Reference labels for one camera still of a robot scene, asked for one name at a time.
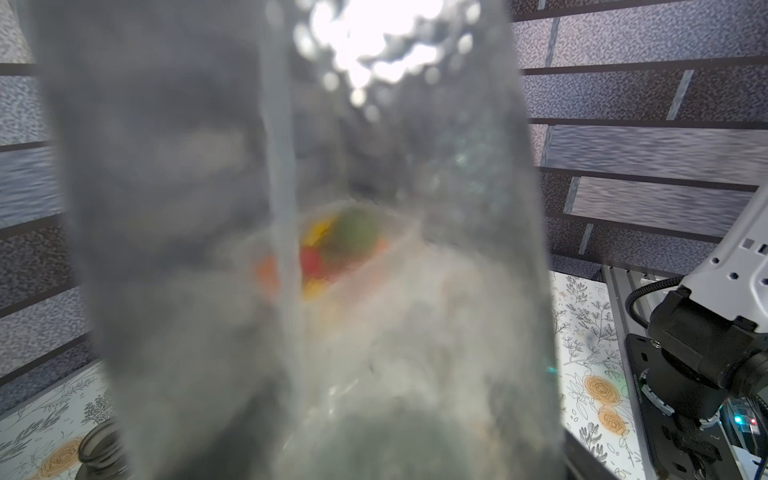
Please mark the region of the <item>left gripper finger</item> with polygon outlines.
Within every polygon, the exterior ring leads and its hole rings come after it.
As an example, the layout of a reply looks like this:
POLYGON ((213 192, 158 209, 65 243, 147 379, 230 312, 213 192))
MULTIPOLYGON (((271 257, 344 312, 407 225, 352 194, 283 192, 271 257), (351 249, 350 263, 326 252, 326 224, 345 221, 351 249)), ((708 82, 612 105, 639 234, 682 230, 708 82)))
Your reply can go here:
POLYGON ((568 430, 565 431, 563 452, 567 480, 617 480, 568 430))

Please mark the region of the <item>grey spray bottle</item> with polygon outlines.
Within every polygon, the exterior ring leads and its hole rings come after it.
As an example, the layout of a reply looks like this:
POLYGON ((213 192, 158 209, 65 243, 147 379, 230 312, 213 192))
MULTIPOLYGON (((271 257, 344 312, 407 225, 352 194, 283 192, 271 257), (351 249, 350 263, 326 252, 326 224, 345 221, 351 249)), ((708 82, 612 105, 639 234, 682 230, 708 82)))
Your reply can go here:
POLYGON ((122 448, 117 421, 98 424, 78 447, 79 470, 76 480, 127 480, 131 478, 122 448))
POLYGON ((501 1, 24 1, 135 479, 561 479, 501 1))

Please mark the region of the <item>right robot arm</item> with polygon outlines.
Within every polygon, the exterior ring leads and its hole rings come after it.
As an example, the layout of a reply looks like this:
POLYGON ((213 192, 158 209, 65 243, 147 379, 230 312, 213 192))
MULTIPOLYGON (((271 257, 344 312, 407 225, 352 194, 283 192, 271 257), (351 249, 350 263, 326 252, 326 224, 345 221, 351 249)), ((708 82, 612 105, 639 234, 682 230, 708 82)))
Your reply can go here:
POLYGON ((726 419, 767 451, 767 188, 691 273, 632 291, 625 348, 654 473, 740 479, 726 419))

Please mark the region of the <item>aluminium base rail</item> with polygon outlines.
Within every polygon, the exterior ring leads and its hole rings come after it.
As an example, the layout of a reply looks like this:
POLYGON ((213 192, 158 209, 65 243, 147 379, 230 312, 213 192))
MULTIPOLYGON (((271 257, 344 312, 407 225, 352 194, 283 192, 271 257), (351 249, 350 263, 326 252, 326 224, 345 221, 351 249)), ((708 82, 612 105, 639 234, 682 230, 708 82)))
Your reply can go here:
POLYGON ((613 312, 613 319, 617 331, 619 351, 622 360, 623 373, 627 380, 627 389, 633 419, 635 421, 636 432, 639 441, 639 452, 641 455, 642 466, 644 470, 643 479, 656 480, 658 475, 653 467, 649 449, 647 445, 646 432, 642 420, 640 405, 637 396, 637 390, 630 365, 630 356, 626 347, 626 337, 629 334, 645 335, 645 330, 637 325, 627 314, 624 307, 626 296, 634 290, 631 278, 631 271, 624 268, 615 268, 610 265, 603 265, 601 268, 602 278, 607 285, 610 304, 613 312))

